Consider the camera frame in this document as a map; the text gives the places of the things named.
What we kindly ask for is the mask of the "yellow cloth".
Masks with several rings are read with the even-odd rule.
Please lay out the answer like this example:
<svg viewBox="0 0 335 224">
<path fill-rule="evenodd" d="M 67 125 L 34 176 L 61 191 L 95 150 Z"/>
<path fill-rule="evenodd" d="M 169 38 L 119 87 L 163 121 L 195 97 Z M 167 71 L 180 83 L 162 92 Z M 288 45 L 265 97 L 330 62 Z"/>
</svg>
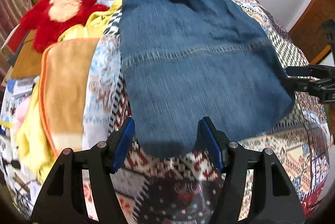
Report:
<svg viewBox="0 0 335 224">
<path fill-rule="evenodd" d="M 113 2 L 96 38 L 57 42 L 42 55 L 41 75 L 15 134 L 19 159 L 40 184 L 62 149 L 89 149 L 112 130 L 120 79 L 121 4 Z"/>
</svg>

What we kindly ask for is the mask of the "blue denim jacket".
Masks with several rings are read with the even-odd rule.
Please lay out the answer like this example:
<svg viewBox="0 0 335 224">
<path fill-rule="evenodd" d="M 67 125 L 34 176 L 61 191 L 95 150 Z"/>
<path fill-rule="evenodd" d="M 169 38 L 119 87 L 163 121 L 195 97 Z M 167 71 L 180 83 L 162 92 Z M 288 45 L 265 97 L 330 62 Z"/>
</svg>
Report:
<svg viewBox="0 0 335 224">
<path fill-rule="evenodd" d="M 205 116 L 241 141 L 293 108 L 272 42 L 231 0 L 123 0 L 119 32 L 137 139 L 152 157 L 195 150 Z"/>
</svg>

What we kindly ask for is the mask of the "patchwork patterned bedspread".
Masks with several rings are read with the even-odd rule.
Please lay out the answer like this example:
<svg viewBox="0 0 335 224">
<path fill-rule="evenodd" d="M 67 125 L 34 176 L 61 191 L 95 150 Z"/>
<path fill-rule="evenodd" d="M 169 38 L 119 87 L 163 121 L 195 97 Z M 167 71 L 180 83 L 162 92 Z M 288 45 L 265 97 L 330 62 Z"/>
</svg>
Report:
<svg viewBox="0 0 335 224">
<path fill-rule="evenodd" d="M 82 146 L 91 148 L 104 141 L 130 116 L 131 107 L 125 80 L 120 71 L 120 49 L 110 35 L 119 34 L 121 4 L 112 0 L 105 13 L 93 13 L 88 19 L 88 36 L 99 38 L 90 64 L 83 114 Z M 306 65 L 307 58 L 295 46 L 287 31 L 256 0 L 232 0 L 258 21 L 267 33 L 283 66 Z M 297 93 L 292 111 L 269 133 L 242 141 L 247 149 L 270 147 L 278 156 L 309 216 L 321 200 L 328 178 L 329 130 L 324 108 L 315 97 Z M 206 152 L 160 159 L 147 155 L 133 140 L 125 162 L 112 182 L 128 223 L 138 223 L 145 194 L 159 182 L 159 189 L 176 186 L 189 202 L 191 223 L 206 223 L 210 208 L 223 186 L 221 176 Z"/>
</svg>

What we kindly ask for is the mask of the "brown wooden door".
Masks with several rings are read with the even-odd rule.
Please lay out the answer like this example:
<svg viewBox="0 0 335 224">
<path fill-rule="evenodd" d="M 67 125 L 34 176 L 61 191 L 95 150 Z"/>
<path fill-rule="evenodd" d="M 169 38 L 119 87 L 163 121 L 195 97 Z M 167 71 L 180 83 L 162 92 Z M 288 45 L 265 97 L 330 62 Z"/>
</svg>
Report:
<svg viewBox="0 0 335 224">
<path fill-rule="evenodd" d="M 294 45 L 302 50 L 311 64 L 321 62 L 330 54 L 330 46 L 321 26 L 329 19 L 334 19 L 334 0 L 311 0 L 289 31 Z"/>
</svg>

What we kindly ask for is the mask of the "orange tan blanket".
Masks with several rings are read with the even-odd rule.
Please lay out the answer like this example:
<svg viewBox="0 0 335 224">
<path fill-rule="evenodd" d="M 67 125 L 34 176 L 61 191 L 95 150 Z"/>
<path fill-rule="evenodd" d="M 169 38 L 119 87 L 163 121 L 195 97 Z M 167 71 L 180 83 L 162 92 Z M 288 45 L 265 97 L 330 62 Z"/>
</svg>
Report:
<svg viewBox="0 0 335 224">
<path fill-rule="evenodd" d="M 41 58 L 37 102 L 44 139 L 54 156 L 82 150 L 86 85 L 97 38 L 54 43 Z"/>
</svg>

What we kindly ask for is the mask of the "striped maroon curtain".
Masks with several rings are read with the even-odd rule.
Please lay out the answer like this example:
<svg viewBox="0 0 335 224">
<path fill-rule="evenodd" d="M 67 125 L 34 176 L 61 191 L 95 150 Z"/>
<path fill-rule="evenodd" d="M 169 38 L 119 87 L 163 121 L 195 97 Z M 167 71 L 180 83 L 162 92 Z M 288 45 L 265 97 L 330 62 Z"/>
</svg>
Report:
<svg viewBox="0 0 335 224">
<path fill-rule="evenodd" d="M 1 0 L 1 47 L 23 15 L 31 8 L 30 0 Z"/>
</svg>

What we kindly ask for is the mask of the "red plush toy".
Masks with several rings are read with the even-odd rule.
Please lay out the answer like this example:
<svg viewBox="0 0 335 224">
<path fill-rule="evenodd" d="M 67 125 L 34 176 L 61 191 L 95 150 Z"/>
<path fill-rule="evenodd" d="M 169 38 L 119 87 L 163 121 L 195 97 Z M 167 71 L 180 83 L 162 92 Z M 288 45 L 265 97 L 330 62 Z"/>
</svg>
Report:
<svg viewBox="0 0 335 224">
<path fill-rule="evenodd" d="M 98 0 L 39 0 L 24 14 L 7 45 L 16 51 L 24 37 L 34 30 L 33 49 L 42 53 L 70 27 L 84 25 L 92 13 L 107 10 L 109 7 Z"/>
</svg>

